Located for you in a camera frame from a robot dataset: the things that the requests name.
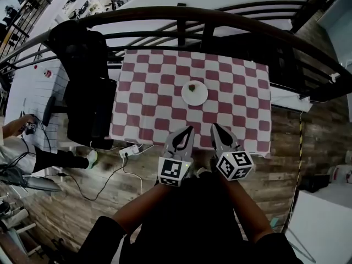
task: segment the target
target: power strip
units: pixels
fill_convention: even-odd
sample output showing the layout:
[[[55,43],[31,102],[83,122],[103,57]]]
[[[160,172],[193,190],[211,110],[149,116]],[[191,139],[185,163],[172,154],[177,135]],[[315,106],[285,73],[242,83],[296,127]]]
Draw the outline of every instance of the power strip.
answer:
[[[125,155],[126,153],[128,157],[134,156],[139,153],[139,149],[138,149],[138,146],[135,144],[133,146],[129,146],[127,148],[120,150],[119,153],[121,158],[126,158],[126,155]]]

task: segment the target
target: bottle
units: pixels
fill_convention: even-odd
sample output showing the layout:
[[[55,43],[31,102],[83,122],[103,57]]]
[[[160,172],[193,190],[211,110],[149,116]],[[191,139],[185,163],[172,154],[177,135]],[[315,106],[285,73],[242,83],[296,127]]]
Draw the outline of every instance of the bottle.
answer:
[[[51,70],[39,67],[38,65],[34,65],[34,69],[38,69],[45,77],[49,78],[51,76]]]

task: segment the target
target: railing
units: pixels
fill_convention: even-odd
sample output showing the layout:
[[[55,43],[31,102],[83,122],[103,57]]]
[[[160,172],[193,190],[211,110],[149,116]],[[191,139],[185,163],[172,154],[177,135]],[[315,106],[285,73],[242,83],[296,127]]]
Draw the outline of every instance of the railing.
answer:
[[[51,0],[26,0],[21,4],[16,16],[8,24],[5,40],[1,42],[0,59],[4,59],[11,51],[15,51],[17,47],[25,43],[30,37],[30,32],[37,19],[49,4],[51,4]],[[14,63],[15,57],[7,61],[8,66],[12,69],[14,68]],[[0,70],[6,70],[3,63],[0,66]],[[11,78],[3,78],[1,81],[2,86],[8,87],[10,85],[9,81],[11,81]]]
[[[288,54],[285,53],[287,48],[290,49],[291,55],[286,60],[292,67],[304,67],[308,70],[311,70],[313,73],[317,74],[316,78],[311,78],[303,73],[297,74],[297,81],[306,83],[306,81],[310,81],[310,86],[304,86],[300,89],[293,89],[297,92],[301,97],[310,97],[313,101],[327,101],[334,97],[345,95],[348,92],[352,92],[352,86],[346,86],[344,83],[350,83],[352,80],[352,75],[344,69],[340,64],[338,64],[334,59],[326,55],[324,52],[320,51],[313,45],[303,41],[302,39],[294,36],[292,32],[286,32],[280,30],[276,27],[270,26],[268,24],[262,23],[256,19],[247,18],[239,14],[230,14],[226,12],[221,12],[218,10],[207,10],[200,8],[189,8],[189,7],[144,7],[144,8],[131,8],[131,9],[123,9],[108,13],[103,13],[99,15],[89,16],[87,18],[83,18],[78,20],[77,22],[84,27],[91,28],[97,25],[110,24],[110,23],[122,23],[125,21],[132,20],[175,20],[172,26],[176,26],[176,31],[165,31],[165,27],[162,31],[142,31],[142,32],[120,32],[114,34],[105,35],[106,39],[118,39],[118,38],[126,38],[126,37],[140,37],[140,38],[149,38],[149,37],[166,37],[178,39],[178,46],[161,46],[156,44],[141,44],[141,45],[132,45],[128,44],[126,46],[118,46],[118,47],[108,47],[108,57],[107,61],[113,62],[113,65],[109,65],[109,69],[116,69],[121,67],[121,62],[123,61],[123,57],[117,55],[119,52],[124,50],[177,50],[177,51],[192,51],[192,52],[202,52],[202,53],[210,53],[210,54],[221,54],[229,57],[238,57],[238,54],[242,53],[240,51],[233,50],[237,44],[236,42],[240,42],[240,39],[243,39],[242,36],[237,38],[237,36],[214,36],[214,30],[217,26],[227,26],[230,28],[236,28],[240,30],[244,30],[250,32],[251,38],[254,36],[255,38],[260,37],[262,40],[267,43],[275,43],[277,48],[282,48],[282,52],[280,50],[276,50],[276,54],[279,56],[278,58],[286,58]],[[202,34],[197,34],[194,32],[186,31],[186,23],[187,21],[192,21],[197,24],[204,24]],[[0,62],[0,65],[3,65],[5,62],[10,59],[18,56],[19,53],[36,46],[38,44],[45,44],[48,39],[50,31],[37,36],[25,43],[22,47],[16,49],[13,53],[11,53],[7,58]],[[195,40],[196,42],[192,44],[186,44],[185,40]],[[312,58],[318,60],[323,63],[340,76],[336,79],[336,82],[331,81],[331,77],[325,74],[323,71],[320,71],[317,68],[312,67],[310,64],[305,63],[301,60],[295,59],[293,54],[293,49],[300,50]],[[43,54],[48,52],[49,49],[43,49],[36,53],[32,53],[22,59],[17,60],[12,63],[12,66],[15,64],[22,62],[26,59],[35,57],[39,54]],[[261,56],[252,57],[252,52],[247,54],[242,58],[248,59],[250,61],[258,61],[256,58],[262,58]],[[19,68],[24,68],[29,65],[33,65],[35,63],[48,61],[50,59],[55,59],[56,56],[48,57],[44,59],[35,60],[34,62],[29,62],[24,65],[14,67],[11,71],[14,71]],[[262,58],[262,62],[264,64],[269,65],[269,69],[271,68],[272,62],[265,63],[266,59]],[[277,81],[272,81],[270,78],[271,85],[278,86],[283,89],[292,90],[289,86],[283,86]]]

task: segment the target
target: black shirt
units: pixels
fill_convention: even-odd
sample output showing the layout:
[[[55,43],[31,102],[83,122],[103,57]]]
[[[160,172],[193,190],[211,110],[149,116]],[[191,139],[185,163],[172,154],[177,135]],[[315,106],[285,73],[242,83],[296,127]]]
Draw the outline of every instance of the black shirt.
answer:
[[[244,241],[226,193],[210,173],[206,176],[185,180],[158,205],[135,243],[124,239],[119,263],[301,263],[282,233],[256,244]],[[111,263],[125,235],[116,221],[100,217],[76,263]]]

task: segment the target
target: checkered tablecloth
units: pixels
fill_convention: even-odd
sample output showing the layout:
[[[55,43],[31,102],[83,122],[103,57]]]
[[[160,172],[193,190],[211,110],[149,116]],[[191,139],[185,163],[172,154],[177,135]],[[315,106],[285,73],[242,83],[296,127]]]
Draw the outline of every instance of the checkered tablecloth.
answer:
[[[208,88],[201,106],[181,90],[190,80]],[[271,105],[265,65],[211,54],[126,51],[113,107],[112,139],[163,145],[170,132],[192,125],[194,147],[211,149],[210,127],[231,130],[249,152],[270,152]]]

